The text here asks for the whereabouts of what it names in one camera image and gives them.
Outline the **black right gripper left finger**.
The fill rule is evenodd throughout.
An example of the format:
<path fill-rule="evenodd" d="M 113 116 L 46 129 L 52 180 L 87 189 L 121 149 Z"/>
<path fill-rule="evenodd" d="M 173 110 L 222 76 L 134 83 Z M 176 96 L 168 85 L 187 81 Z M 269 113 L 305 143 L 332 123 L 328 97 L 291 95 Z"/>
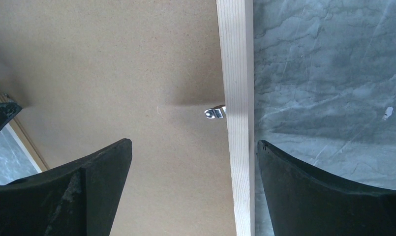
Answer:
<path fill-rule="evenodd" d="M 132 161 L 121 139 L 95 153 L 0 185 L 0 236 L 107 236 Z"/>

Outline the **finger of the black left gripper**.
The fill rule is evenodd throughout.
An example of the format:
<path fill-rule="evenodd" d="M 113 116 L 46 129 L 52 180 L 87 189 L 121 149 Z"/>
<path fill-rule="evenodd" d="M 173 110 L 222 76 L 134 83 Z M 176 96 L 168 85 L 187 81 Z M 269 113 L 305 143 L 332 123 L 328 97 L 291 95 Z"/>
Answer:
<path fill-rule="evenodd" d="M 0 103 L 0 131 L 22 110 L 14 102 Z"/>

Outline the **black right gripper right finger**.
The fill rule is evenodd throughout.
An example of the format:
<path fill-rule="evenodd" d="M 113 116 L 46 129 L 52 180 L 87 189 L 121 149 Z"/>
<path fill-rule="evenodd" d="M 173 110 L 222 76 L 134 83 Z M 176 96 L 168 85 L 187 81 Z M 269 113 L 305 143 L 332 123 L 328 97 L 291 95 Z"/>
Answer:
<path fill-rule="evenodd" d="M 351 181 L 260 140 L 257 159 L 277 236 L 396 236 L 396 190 Z"/>

